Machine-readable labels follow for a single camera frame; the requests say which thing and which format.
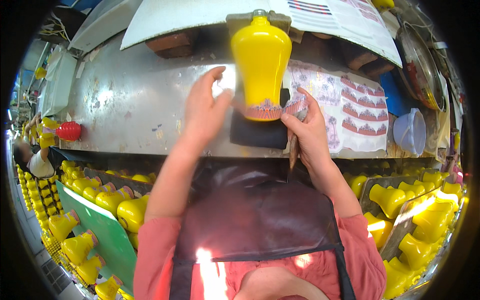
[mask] red vase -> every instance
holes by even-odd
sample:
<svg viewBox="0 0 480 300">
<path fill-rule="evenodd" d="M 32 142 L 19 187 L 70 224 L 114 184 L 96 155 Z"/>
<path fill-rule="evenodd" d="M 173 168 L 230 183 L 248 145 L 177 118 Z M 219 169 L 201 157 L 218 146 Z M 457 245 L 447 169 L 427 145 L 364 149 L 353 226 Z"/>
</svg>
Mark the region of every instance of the red vase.
<svg viewBox="0 0 480 300">
<path fill-rule="evenodd" d="M 62 140 L 73 142 L 80 138 L 82 127 L 77 122 L 65 122 L 57 128 L 55 134 Z"/>
</svg>

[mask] person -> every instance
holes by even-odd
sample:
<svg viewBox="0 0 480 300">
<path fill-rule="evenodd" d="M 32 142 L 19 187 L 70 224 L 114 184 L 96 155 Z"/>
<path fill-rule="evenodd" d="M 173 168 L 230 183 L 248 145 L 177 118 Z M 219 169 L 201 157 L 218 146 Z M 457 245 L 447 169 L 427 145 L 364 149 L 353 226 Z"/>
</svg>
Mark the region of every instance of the person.
<svg viewBox="0 0 480 300">
<path fill-rule="evenodd" d="M 18 139 L 13 146 L 13 159 L 23 172 L 29 172 L 37 178 L 49 178 L 55 175 L 61 162 L 66 158 L 51 147 L 40 149 L 32 145 L 29 132 L 33 125 L 40 126 L 40 113 L 25 125 L 23 139 Z"/>
<path fill-rule="evenodd" d="M 213 176 L 213 188 L 190 199 L 199 156 L 222 128 L 232 99 L 228 89 L 212 97 L 224 70 L 204 74 L 186 99 L 185 129 L 139 230 L 135 299 L 381 299 L 382 259 L 359 201 L 330 158 L 320 108 L 305 90 L 298 89 L 309 103 L 305 120 L 287 114 L 281 120 L 289 136 L 298 136 L 315 188 L 268 171 L 229 169 L 225 174 L 237 173 L 235 179 Z"/>
</svg>

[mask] blue bucket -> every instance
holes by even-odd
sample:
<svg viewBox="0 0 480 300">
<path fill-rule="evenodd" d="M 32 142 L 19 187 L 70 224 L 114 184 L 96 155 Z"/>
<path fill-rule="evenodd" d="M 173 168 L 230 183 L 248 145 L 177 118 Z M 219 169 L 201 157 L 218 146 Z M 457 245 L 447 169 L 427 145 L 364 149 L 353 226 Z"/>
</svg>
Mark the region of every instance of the blue bucket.
<svg viewBox="0 0 480 300">
<path fill-rule="evenodd" d="M 398 117 L 393 123 L 395 143 L 414 157 L 423 153 L 426 138 L 425 120 L 418 108 L 412 108 L 409 114 Z"/>
</svg>

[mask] green board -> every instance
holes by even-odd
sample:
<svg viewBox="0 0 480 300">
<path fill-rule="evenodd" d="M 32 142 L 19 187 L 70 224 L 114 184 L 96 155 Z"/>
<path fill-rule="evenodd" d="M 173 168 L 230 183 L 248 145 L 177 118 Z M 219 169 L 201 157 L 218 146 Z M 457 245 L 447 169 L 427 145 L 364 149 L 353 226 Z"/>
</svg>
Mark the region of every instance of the green board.
<svg viewBox="0 0 480 300">
<path fill-rule="evenodd" d="M 98 246 L 90 251 L 88 258 L 95 253 L 103 257 L 107 265 L 100 270 L 100 274 L 105 278 L 114 274 L 123 281 L 121 289 L 133 296 L 137 255 L 125 229 L 108 210 L 93 204 L 58 180 L 57 187 L 65 212 L 73 209 L 80 219 L 80 225 L 73 228 L 75 236 L 90 229 L 98 239 Z"/>
</svg>

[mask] black apron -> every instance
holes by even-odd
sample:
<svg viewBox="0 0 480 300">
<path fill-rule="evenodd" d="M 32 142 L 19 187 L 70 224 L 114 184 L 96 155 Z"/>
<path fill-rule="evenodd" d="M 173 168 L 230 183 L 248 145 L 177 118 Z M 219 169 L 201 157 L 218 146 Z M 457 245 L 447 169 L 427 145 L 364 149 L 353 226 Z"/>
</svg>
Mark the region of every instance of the black apron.
<svg viewBox="0 0 480 300">
<path fill-rule="evenodd" d="M 274 170 L 268 174 L 243 166 L 221 173 L 199 177 L 209 182 L 209 188 L 183 218 L 173 257 L 170 300 L 190 299 L 199 248 L 211 251 L 212 262 L 267 261 L 334 250 L 341 299 L 355 299 L 327 196 L 300 182 L 285 183 L 272 175 Z"/>
</svg>

